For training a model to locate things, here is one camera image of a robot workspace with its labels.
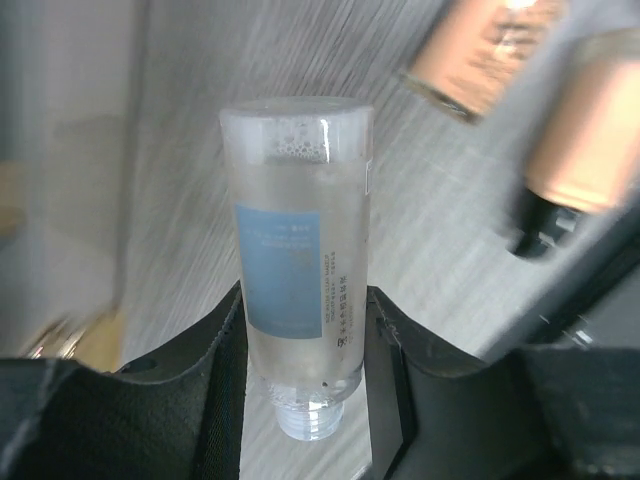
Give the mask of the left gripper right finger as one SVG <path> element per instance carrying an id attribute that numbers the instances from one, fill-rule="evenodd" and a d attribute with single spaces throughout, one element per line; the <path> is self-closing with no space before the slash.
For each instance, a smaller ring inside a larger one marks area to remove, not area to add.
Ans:
<path id="1" fill-rule="evenodd" d="M 486 363 L 367 293 L 371 479 L 635 479 L 639 353 L 527 345 Z"/>

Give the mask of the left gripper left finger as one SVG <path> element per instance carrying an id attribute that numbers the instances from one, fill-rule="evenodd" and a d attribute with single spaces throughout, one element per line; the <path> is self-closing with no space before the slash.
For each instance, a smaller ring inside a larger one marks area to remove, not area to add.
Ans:
<path id="1" fill-rule="evenodd" d="M 1 363 L 5 479 L 235 479 L 247 337 L 232 288 L 199 322 L 115 373 Z"/>

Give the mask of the clear makeup remover bottle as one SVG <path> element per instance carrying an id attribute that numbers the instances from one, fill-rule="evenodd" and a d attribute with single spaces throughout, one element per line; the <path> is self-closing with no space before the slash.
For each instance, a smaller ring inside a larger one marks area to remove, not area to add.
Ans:
<path id="1" fill-rule="evenodd" d="M 333 97 L 220 114 L 250 360 L 300 441 L 332 435 L 362 379 L 373 120 Z"/>

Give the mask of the beige foundation bottle black cap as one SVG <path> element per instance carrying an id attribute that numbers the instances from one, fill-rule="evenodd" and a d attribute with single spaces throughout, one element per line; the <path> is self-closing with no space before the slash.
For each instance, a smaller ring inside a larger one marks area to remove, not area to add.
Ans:
<path id="1" fill-rule="evenodd" d="M 527 161 L 515 256 L 536 259 L 581 216 L 622 203 L 639 163 L 639 31 L 611 30 L 579 46 Z"/>

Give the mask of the teal makeup drawer organizer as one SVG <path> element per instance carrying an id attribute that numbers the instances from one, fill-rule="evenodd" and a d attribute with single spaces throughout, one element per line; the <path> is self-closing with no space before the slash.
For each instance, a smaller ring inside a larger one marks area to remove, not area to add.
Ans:
<path id="1" fill-rule="evenodd" d="M 1 357 L 59 357 L 98 371 L 121 364 L 125 319 L 107 278 L 1 280 Z"/>

